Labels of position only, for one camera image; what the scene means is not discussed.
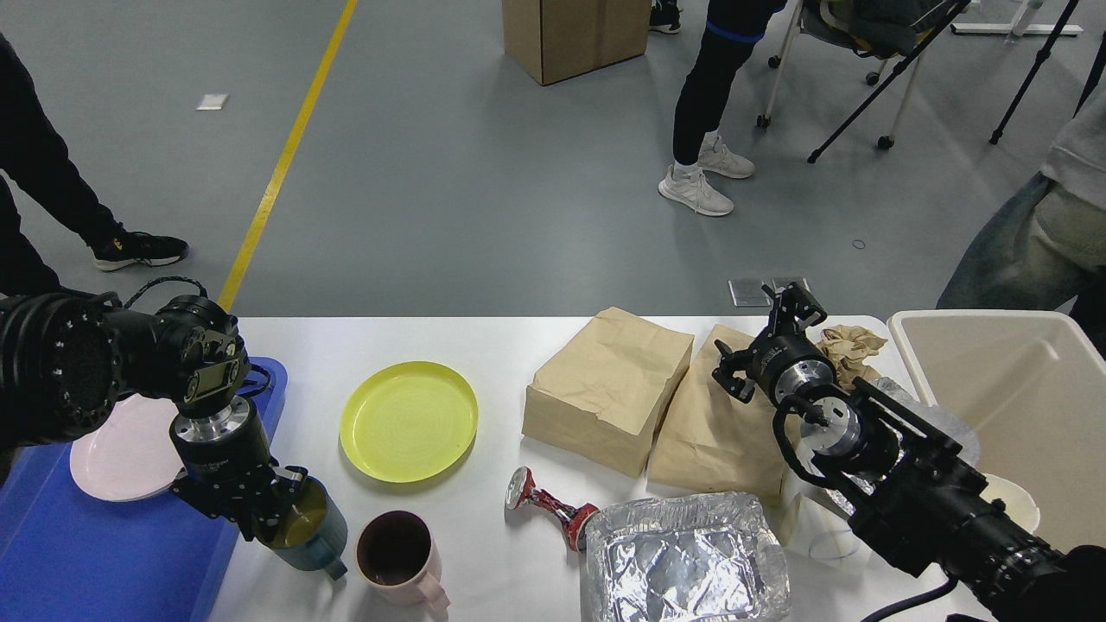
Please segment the person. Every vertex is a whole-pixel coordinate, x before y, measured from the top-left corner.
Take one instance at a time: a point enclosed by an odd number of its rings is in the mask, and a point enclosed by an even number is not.
[[[1072,297],[1072,319],[1106,356],[1106,82],[979,231],[937,308],[1053,310]]]
[[[710,0],[699,55],[684,82],[672,123],[672,157],[657,185],[661,196],[703,216],[726,216],[733,201],[707,183],[703,170],[733,179],[753,174],[753,163],[726,146],[719,134],[733,77],[764,37],[785,0]]]
[[[676,34],[680,31],[680,8],[676,0],[653,0],[649,10],[649,30],[664,34]]]
[[[0,169],[51,216],[92,249],[104,271],[133,263],[167,266],[188,255],[177,238],[127,231],[81,177],[69,148],[46,118],[31,74],[0,33]],[[20,215],[0,177],[0,292],[7,296],[58,291],[54,272],[20,231]]]

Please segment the white cup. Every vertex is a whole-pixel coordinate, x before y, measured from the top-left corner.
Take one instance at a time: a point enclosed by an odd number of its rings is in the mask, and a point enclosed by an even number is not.
[[[1022,529],[1030,533],[1035,532],[1041,526],[1041,508],[1033,501],[1033,496],[1021,486],[998,475],[985,473],[983,477],[987,478],[987,488],[979,496],[984,501],[1002,499],[1006,504],[1006,516]]]
[[[803,494],[792,498],[779,536],[785,549],[851,574],[864,571],[872,558],[845,520]]]

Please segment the black cable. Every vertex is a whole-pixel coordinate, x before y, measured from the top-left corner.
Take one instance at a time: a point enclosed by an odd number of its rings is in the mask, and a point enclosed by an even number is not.
[[[262,367],[261,365],[259,365],[257,363],[250,363],[250,370],[254,371],[254,372],[258,372],[259,374],[263,375],[265,377],[265,382],[264,382],[264,384],[259,384],[255,388],[251,388],[251,390],[247,391],[246,393],[240,393],[239,394],[240,396],[247,397],[247,398],[249,398],[249,397],[255,397],[258,395],[261,395],[262,393],[264,393],[273,384],[273,376],[272,376],[272,374],[269,373],[269,370]],[[258,384],[258,382],[252,381],[252,380],[247,380],[246,382],[242,383],[243,386],[247,385],[247,384]]]
[[[775,408],[775,416],[772,417],[772,434],[775,435],[775,443],[780,446],[780,454],[783,456],[783,462],[787,463],[791,470],[799,476],[800,479],[807,484],[813,484],[818,488],[831,488],[836,490],[837,487],[830,483],[825,477],[820,477],[806,470],[803,463],[799,462],[799,456],[795,455],[795,449],[791,446],[791,440],[787,439],[787,433],[783,429],[783,424],[787,418],[787,414],[791,412],[791,405],[795,401],[802,401],[802,397],[797,395],[787,395],[780,401],[780,405]]]
[[[860,620],[860,622],[879,622],[895,615],[896,613],[902,613],[908,609],[914,609],[919,604],[926,604],[927,602],[935,601],[956,589],[959,581],[956,577],[949,577],[949,580],[941,587],[930,590],[928,592],[922,592],[916,597],[910,597],[908,599],[902,599],[896,603],[888,604],[887,607],[873,612],[870,615]]]
[[[204,289],[204,286],[199,281],[197,281],[196,279],[189,279],[188,277],[159,277],[159,278],[154,279],[153,281],[146,283],[145,286],[143,286],[137,292],[135,292],[134,296],[131,297],[131,300],[126,301],[123,304],[123,308],[124,309],[131,309],[131,305],[134,304],[139,298],[142,298],[142,296],[144,293],[146,293],[147,291],[149,291],[150,288],[153,288],[155,286],[159,286],[159,284],[161,284],[164,282],[167,282],[167,281],[180,281],[180,282],[184,282],[184,283],[191,283],[191,284],[196,286],[200,290],[200,296],[201,297],[204,297],[204,298],[208,297],[207,296],[207,290]]]

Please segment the blue tray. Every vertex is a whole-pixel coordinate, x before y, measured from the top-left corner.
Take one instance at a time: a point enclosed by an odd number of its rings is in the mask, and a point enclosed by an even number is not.
[[[272,375],[253,397],[271,439],[288,372],[273,359],[250,362]],[[28,448],[0,488],[0,620],[207,619],[238,528],[169,493],[94,499],[73,483],[69,455],[69,444]]]

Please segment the jeans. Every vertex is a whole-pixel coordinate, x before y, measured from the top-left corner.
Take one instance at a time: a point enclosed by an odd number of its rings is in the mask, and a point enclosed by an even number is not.
[[[938,309],[1053,310],[1106,356],[1106,209],[1036,174],[977,234]]]

